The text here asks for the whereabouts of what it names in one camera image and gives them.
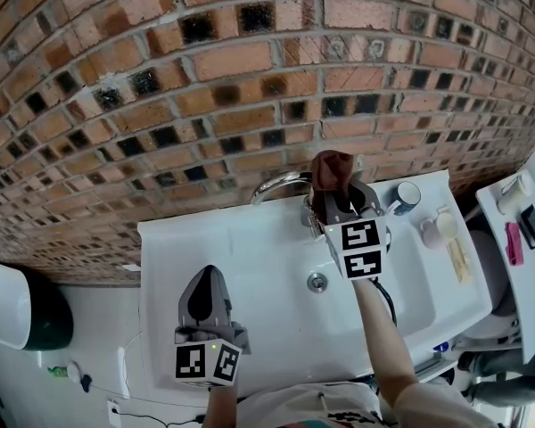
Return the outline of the person's white shirt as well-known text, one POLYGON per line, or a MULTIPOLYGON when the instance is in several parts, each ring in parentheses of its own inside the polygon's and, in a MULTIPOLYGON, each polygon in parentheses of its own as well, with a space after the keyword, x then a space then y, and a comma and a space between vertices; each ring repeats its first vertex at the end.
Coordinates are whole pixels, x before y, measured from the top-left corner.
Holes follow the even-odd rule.
POLYGON ((406 388, 393 407, 364 383, 312 383, 258 393, 237 405, 237 428, 501 428, 436 378, 406 388))

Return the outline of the dark red cloth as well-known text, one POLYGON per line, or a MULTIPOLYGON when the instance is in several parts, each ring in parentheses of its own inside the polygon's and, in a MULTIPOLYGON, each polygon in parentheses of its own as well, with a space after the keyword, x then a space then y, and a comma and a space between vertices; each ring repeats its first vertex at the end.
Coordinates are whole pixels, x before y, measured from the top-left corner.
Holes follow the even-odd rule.
POLYGON ((311 162, 312 210, 317 219, 327 225, 325 195, 329 193, 341 212, 350 210, 349 185, 353 156, 334 150, 320 152, 311 162))

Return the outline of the person's left forearm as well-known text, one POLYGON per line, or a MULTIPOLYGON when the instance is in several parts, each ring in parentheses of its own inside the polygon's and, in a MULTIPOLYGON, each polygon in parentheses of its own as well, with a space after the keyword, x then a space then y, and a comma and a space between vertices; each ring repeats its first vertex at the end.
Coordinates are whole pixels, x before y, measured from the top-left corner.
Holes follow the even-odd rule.
POLYGON ((237 387, 214 387, 202 428, 235 428, 237 414, 237 387))

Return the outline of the blue mug white inside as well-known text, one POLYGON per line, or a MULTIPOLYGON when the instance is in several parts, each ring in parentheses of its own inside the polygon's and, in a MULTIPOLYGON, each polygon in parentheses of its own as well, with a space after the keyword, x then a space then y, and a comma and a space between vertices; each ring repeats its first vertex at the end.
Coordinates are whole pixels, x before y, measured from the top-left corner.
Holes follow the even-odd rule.
POLYGON ((401 182, 393 190, 392 202, 386 214, 404 216, 414 209, 421 199, 422 194, 416 184, 409 181, 401 182))

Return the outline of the white cup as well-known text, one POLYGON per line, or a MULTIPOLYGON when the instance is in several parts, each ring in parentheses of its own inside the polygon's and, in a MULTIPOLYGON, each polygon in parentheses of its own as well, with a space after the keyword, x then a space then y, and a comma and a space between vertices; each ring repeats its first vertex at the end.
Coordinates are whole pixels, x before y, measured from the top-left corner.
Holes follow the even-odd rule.
POLYGON ((458 223, 449 210, 449 207, 441 208, 438 212, 436 227, 439 234, 449 241, 455 239, 458 234, 458 223))

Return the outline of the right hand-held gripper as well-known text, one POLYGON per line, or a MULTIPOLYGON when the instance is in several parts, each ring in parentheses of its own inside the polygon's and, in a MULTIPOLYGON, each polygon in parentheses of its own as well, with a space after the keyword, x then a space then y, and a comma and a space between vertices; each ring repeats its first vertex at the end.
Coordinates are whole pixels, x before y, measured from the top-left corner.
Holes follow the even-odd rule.
POLYGON ((377 278, 383 273, 387 253, 387 226, 375 190, 359 180, 350 180, 350 206, 343 211, 335 192, 325 192, 326 242, 343 279, 377 278))

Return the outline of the person's right forearm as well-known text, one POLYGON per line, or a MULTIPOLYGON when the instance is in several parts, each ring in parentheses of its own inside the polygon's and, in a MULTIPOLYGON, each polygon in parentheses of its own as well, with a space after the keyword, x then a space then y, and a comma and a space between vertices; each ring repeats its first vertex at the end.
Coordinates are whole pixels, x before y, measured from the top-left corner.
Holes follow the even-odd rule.
POLYGON ((375 379, 384 400, 394 408, 401 393, 418 383, 411 356, 375 285, 369 279, 352 285, 375 379))

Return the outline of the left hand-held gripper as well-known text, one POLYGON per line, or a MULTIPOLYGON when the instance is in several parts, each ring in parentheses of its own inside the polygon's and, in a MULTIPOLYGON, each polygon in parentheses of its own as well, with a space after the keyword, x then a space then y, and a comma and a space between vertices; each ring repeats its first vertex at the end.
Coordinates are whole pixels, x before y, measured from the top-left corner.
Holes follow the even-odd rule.
POLYGON ((199 271, 188 283, 178 302, 179 326, 175 331, 175 372, 178 383, 199 387, 232 387, 242 355, 250 355, 248 331, 232 322, 231 300, 222 272, 213 265, 199 271), (202 287, 201 321, 199 321, 202 287))

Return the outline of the metal bar under sink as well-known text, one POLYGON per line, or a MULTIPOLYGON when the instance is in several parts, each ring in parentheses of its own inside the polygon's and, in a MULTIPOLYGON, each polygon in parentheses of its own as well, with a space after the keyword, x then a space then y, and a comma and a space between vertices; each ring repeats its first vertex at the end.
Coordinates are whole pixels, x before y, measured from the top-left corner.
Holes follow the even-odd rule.
POLYGON ((416 374, 423 378, 424 375, 430 375, 438 370, 444 362, 443 357, 432 356, 430 359, 420 363, 415 367, 416 374))

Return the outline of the white and black round bin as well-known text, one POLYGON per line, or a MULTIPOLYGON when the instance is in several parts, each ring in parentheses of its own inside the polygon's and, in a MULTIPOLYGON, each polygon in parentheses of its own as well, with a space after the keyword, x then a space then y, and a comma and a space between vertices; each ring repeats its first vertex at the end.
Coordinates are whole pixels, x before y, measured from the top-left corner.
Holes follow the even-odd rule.
POLYGON ((0 344, 14 350, 66 348, 74 324, 69 303, 47 277, 0 264, 0 344))

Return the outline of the white side shelf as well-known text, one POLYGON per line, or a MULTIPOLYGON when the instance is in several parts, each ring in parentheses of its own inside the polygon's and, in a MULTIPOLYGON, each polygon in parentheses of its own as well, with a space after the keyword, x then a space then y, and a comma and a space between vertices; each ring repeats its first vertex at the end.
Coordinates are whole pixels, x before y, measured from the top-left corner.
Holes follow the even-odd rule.
POLYGON ((523 360, 529 362, 535 355, 535 245, 529 244, 527 239, 521 236, 523 264, 511 265, 506 255, 506 224, 519 223, 524 210, 530 206, 535 209, 535 184, 530 172, 522 169, 512 176, 478 190, 476 199, 504 260, 514 295, 523 360), (511 206, 506 214, 503 214, 498 209, 498 202, 515 187, 519 179, 529 184, 530 191, 511 206))

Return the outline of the chrome faucet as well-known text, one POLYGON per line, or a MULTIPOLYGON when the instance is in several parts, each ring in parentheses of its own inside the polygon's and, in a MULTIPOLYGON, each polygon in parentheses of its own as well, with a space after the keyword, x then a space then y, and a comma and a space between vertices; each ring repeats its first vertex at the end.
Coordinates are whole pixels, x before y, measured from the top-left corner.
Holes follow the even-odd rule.
POLYGON ((288 185, 307 185, 309 192, 303 199, 300 221, 307 227, 312 237, 318 241, 324 238, 324 227, 321 225, 313 210, 314 190, 312 186, 312 173, 308 171, 290 171, 271 177, 262 184, 258 185, 251 195, 251 205, 260 205, 266 197, 275 190, 288 185))

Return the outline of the lilac mug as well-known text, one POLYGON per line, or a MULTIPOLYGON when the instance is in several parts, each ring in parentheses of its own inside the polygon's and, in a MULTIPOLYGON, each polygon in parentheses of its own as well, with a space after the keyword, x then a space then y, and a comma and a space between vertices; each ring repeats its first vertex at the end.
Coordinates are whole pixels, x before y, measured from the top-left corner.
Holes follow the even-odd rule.
POLYGON ((444 235, 445 219, 438 216, 436 219, 425 219, 420 224, 424 246, 436 250, 446 244, 444 235))

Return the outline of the person's jeans legs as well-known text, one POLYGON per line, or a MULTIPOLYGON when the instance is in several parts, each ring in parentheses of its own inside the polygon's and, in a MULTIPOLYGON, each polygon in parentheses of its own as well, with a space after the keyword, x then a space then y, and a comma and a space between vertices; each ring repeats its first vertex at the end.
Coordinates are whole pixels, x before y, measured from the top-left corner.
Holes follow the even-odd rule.
POLYGON ((520 349, 467 351, 461 354, 457 368, 474 377, 517 374, 513 379, 469 386, 462 395, 470 402, 494 407, 524 407, 535 403, 535 355, 529 362, 524 362, 520 349))

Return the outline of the black box device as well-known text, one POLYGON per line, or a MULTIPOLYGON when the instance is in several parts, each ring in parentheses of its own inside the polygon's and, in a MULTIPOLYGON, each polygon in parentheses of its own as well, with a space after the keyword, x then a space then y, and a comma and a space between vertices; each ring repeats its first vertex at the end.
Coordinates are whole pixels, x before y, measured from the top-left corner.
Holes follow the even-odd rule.
POLYGON ((535 249, 535 208, 530 205, 521 212, 520 229, 529 247, 535 249))

